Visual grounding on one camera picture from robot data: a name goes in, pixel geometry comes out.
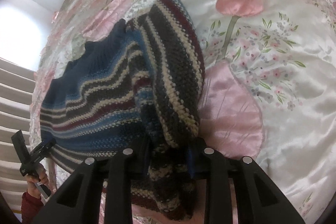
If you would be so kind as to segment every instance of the pink tulip applique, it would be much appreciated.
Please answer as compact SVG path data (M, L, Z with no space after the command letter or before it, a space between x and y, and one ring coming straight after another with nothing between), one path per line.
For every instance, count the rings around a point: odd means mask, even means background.
M236 22L241 17L250 17L260 14L264 10L263 0L217 0L216 9L223 15L232 16L227 28L221 56L226 55L232 32Z

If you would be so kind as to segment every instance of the white curtain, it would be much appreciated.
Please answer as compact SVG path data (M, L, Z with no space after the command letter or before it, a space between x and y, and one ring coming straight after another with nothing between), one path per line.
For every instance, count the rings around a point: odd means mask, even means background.
M11 136L22 130L29 146L29 105L34 72L0 58L0 192L12 210L21 210L27 183L19 172L20 161Z

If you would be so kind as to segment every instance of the knitted fabric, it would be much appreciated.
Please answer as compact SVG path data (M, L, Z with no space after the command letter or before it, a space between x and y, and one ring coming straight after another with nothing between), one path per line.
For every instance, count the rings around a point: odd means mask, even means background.
M54 79L41 108L41 137L53 160L72 172L87 157L113 156L147 134L148 177L132 181L132 202L170 219L190 218L195 183L184 147L199 130L204 62L180 0L156 0L147 14L120 20L101 42Z

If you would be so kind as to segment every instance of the green stem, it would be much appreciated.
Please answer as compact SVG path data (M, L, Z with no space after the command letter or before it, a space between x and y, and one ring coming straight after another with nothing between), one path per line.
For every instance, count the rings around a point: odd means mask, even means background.
M228 26L227 31L226 31L224 45L223 45L223 48L222 48L222 51L221 51L222 56L224 56L224 58L226 56L227 47L229 46L229 43L230 43L230 40L231 40L233 28L235 27L237 20L240 19L240 18L241 18L240 16L233 16L231 18L231 21L230 21L229 26Z

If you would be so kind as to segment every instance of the sweater sleeve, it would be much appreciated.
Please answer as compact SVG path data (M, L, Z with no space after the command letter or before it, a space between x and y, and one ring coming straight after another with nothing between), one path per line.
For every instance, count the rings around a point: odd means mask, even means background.
M22 224L30 224L42 207L41 198L34 198L27 192L23 193L21 204Z

